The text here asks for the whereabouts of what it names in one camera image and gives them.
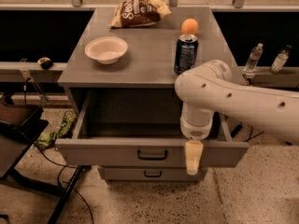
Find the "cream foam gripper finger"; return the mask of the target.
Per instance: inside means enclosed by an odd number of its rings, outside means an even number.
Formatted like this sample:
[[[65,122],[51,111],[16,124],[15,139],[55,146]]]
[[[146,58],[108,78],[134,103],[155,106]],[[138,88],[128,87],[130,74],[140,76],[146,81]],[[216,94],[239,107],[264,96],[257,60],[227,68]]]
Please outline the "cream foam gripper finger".
[[[185,163],[188,175],[196,175],[198,173],[203,150],[204,145],[200,141],[190,140],[185,144]]]

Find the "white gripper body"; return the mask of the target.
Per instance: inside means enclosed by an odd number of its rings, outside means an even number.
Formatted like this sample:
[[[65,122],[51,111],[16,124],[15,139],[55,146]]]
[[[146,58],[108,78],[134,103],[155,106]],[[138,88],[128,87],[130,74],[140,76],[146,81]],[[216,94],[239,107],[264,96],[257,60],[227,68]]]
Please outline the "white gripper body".
[[[196,108],[184,103],[180,116],[180,129],[191,140],[203,140],[209,136],[214,111]]]

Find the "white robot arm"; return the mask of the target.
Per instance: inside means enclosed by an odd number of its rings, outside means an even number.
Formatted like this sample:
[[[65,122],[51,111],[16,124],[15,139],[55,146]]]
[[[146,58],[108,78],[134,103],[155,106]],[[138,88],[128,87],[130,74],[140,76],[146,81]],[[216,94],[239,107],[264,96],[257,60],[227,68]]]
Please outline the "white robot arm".
[[[299,95],[292,91],[242,86],[221,60],[203,63],[180,74],[175,91],[182,101],[180,129],[189,175],[198,173],[204,145],[216,112],[246,122],[293,144],[299,143]]]

